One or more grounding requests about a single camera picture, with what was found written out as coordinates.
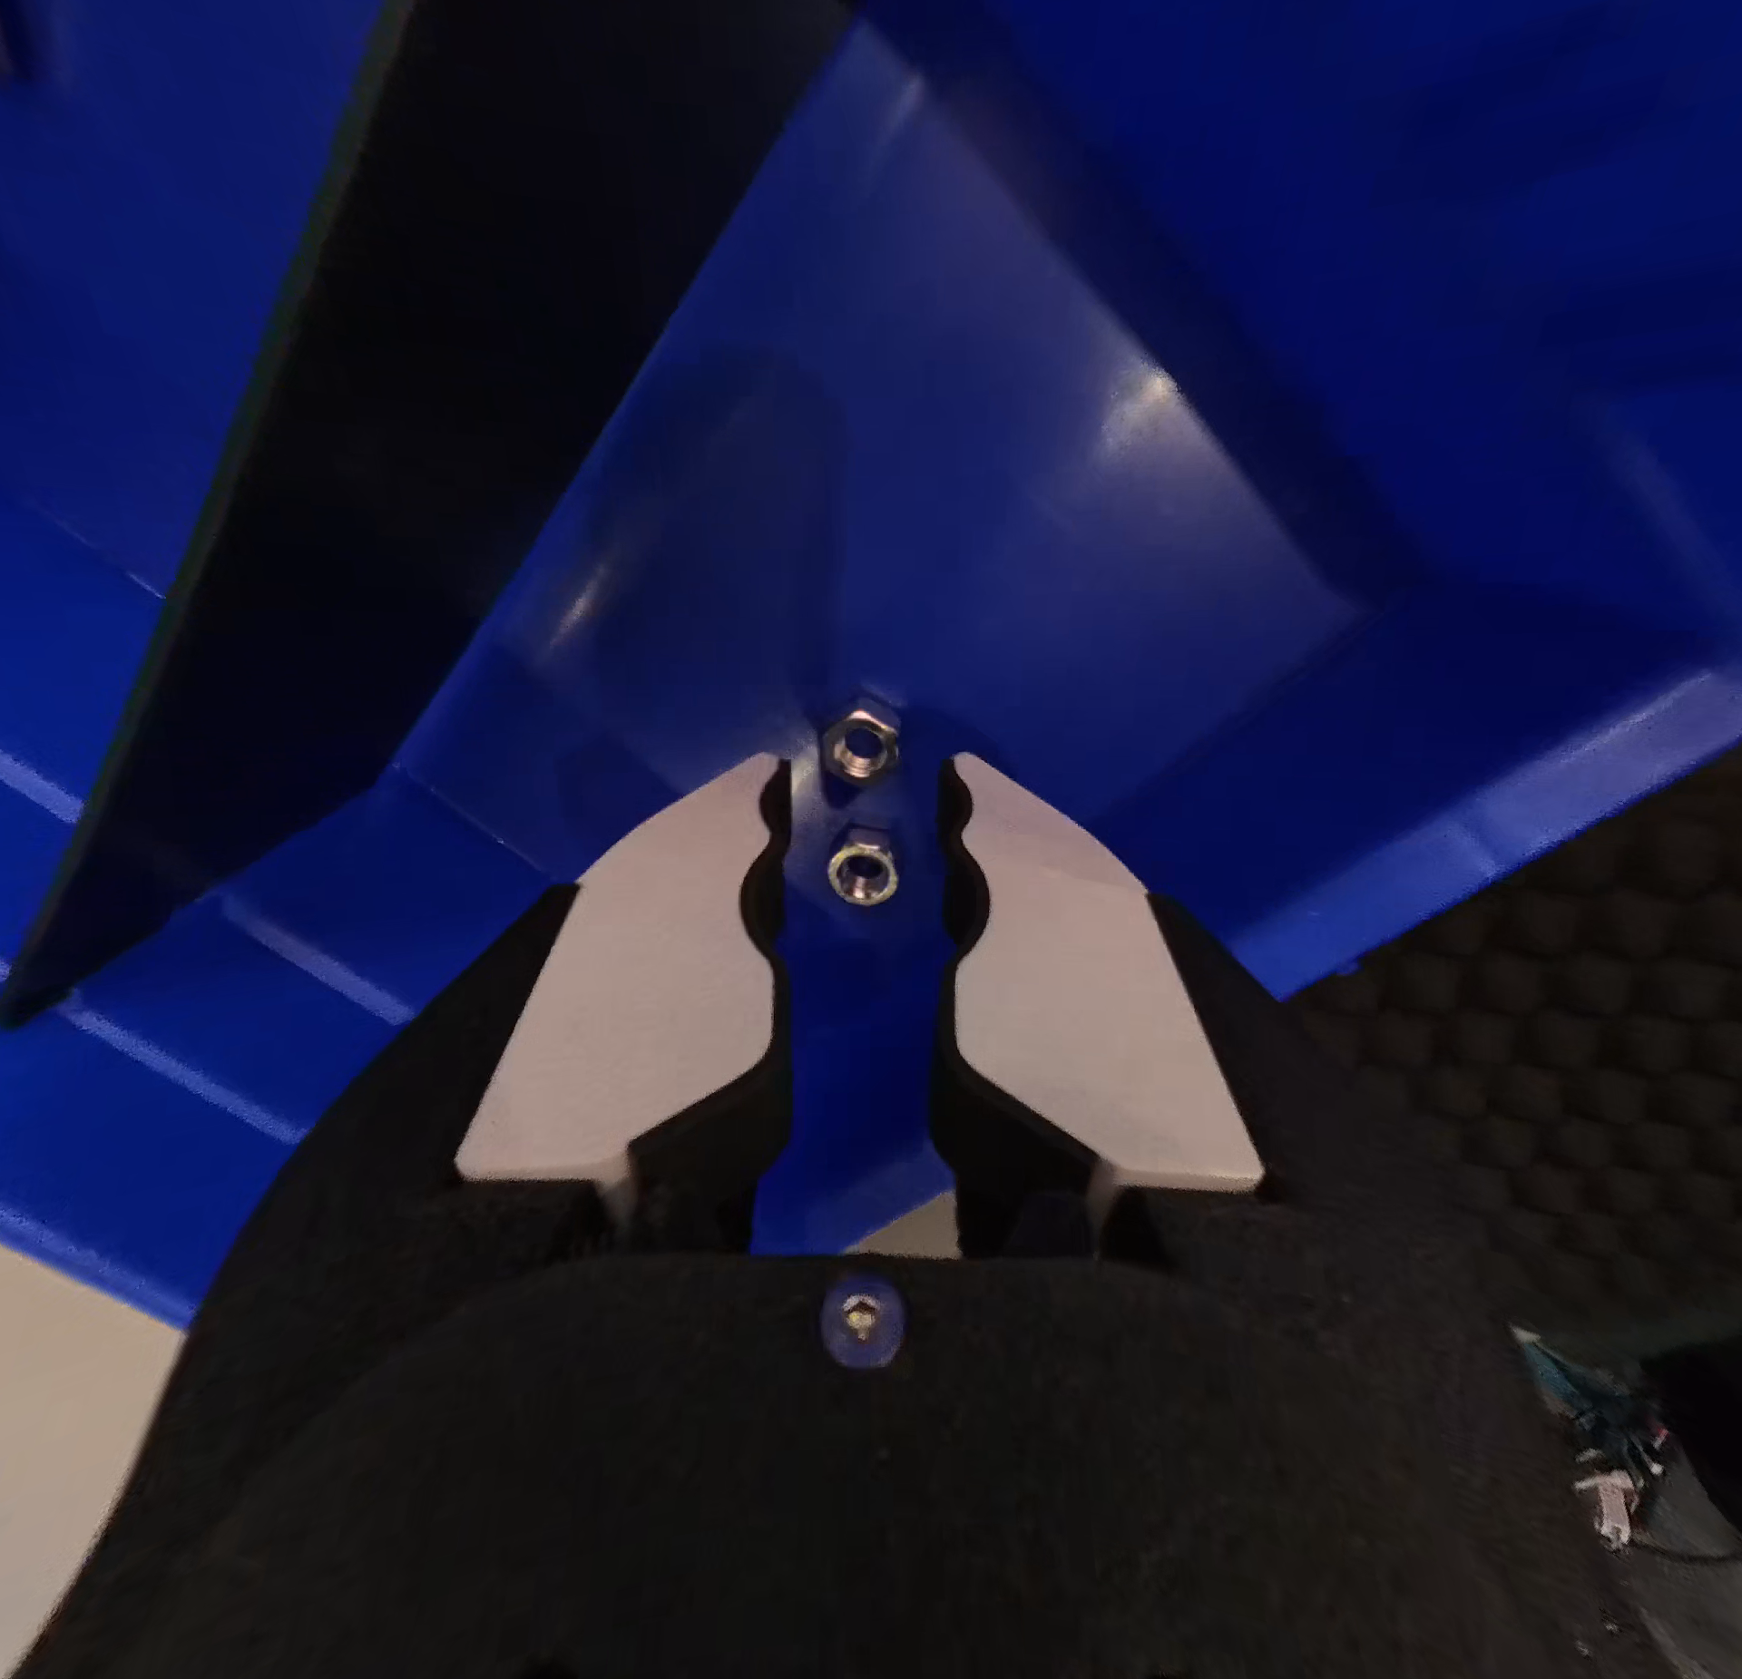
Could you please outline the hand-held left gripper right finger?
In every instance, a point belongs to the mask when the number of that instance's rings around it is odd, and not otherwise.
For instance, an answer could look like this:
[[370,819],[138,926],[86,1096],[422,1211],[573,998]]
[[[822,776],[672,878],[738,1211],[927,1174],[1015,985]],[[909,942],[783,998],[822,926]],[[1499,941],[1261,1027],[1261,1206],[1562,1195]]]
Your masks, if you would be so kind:
[[960,1253],[1143,1253],[1162,1206],[1261,1200],[1150,889],[976,753],[940,771],[940,849],[931,1153]]

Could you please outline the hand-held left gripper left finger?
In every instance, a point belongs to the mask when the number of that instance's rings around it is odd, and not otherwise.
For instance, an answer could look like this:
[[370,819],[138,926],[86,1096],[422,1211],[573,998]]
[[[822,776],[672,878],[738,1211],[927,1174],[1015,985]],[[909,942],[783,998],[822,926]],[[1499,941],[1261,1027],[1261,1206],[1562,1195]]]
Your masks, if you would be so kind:
[[467,1185],[588,1185],[632,1251],[751,1251],[792,1141],[792,760],[751,753],[573,889],[467,1121]]

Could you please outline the silver hex nut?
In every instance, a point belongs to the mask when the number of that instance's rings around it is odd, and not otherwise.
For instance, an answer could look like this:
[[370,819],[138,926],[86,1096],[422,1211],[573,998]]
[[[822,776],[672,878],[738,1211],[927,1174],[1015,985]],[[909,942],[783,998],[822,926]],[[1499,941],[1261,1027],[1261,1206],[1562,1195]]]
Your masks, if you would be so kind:
[[885,910],[902,889],[902,859],[896,859],[896,834],[887,828],[837,828],[835,849],[830,849],[830,889],[846,910]]
[[885,701],[853,701],[822,732],[830,776],[862,790],[902,765],[902,712]]

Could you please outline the blue plastic parts bin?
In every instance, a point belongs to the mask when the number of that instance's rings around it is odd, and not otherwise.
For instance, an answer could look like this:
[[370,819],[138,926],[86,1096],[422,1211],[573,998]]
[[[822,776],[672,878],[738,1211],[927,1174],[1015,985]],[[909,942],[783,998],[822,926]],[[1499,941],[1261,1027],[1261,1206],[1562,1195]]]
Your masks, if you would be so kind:
[[1297,994],[1726,744],[1736,0],[858,0],[379,783],[3,1027],[3,1251],[188,1321],[345,1082],[748,753],[751,1245],[822,1253],[946,1185],[946,753]]

